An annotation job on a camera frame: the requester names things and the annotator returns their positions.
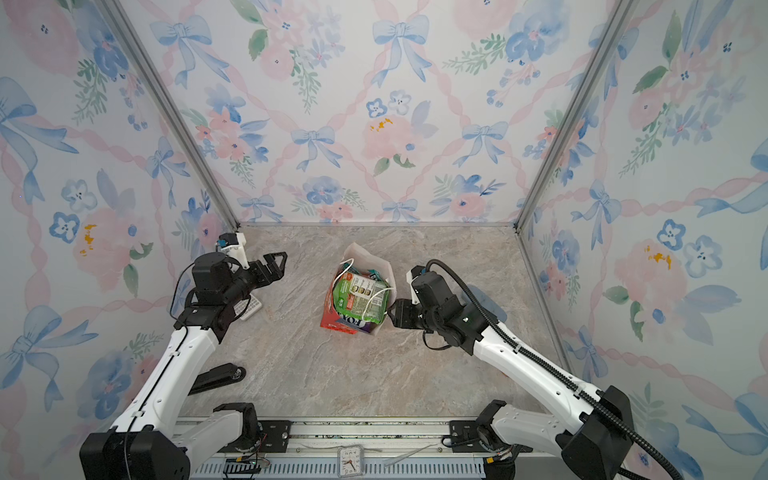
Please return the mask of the purple Fox's candy bag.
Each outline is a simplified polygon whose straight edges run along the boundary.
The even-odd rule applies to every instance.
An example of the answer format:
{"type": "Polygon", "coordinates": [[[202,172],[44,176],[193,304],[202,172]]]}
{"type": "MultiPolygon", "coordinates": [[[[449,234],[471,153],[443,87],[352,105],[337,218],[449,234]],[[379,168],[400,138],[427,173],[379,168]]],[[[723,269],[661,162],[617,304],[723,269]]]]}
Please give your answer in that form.
{"type": "Polygon", "coordinates": [[[377,324],[376,322],[360,320],[354,317],[347,317],[347,316],[340,317],[337,320],[337,322],[341,325],[352,328],[353,330],[356,330],[362,333],[367,333],[367,334],[374,334],[379,327],[379,324],[377,324]]]}

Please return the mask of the red paper gift bag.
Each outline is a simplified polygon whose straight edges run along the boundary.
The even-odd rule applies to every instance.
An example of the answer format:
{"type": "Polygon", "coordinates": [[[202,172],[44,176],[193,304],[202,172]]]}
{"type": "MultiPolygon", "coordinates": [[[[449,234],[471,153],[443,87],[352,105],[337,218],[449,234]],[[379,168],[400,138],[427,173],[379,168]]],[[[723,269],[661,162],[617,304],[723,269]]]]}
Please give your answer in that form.
{"type": "Polygon", "coordinates": [[[350,335],[376,335],[396,296],[390,262],[352,243],[332,275],[320,326],[350,335]]]}

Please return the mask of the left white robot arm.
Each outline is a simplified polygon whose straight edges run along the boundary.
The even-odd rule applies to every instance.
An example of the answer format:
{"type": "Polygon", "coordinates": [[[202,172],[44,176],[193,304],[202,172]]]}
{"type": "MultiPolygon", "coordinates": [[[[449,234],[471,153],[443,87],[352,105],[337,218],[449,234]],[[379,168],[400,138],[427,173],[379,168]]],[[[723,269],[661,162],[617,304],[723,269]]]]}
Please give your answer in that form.
{"type": "Polygon", "coordinates": [[[205,362],[237,321],[236,305],[281,280],[287,255],[256,261],[207,253],[191,268],[194,287],[174,323],[170,343],[148,381],[105,432],[90,434],[79,451],[88,479],[188,479],[224,447],[252,451],[264,438],[255,407],[223,404],[181,436],[174,429],[205,362]]]}

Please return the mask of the green noodle packet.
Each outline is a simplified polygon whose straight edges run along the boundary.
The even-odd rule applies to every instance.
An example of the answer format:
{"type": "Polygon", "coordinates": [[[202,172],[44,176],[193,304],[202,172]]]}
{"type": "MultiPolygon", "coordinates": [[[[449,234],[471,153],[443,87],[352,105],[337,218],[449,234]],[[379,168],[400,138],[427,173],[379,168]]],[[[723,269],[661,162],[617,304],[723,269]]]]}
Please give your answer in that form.
{"type": "Polygon", "coordinates": [[[333,307],[342,316],[381,324],[392,288],[376,274],[341,274],[332,290],[333,307]]]}

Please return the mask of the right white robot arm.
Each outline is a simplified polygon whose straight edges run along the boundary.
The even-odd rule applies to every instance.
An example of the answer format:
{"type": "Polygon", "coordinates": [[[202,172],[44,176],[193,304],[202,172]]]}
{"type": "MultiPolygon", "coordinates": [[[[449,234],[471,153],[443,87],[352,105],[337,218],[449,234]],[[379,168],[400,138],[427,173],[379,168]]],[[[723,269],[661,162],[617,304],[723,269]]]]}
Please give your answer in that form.
{"type": "Polygon", "coordinates": [[[596,387],[529,350],[488,310],[457,300],[428,307],[398,299],[388,315],[397,328],[436,333],[449,346],[495,367],[546,408],[540,414],[504,401],[486,406],[475,421],[476,437],[496,459],[532,449],[560,456],[580,479],[621,475],[633,442],[588,403],[596,387]]]}

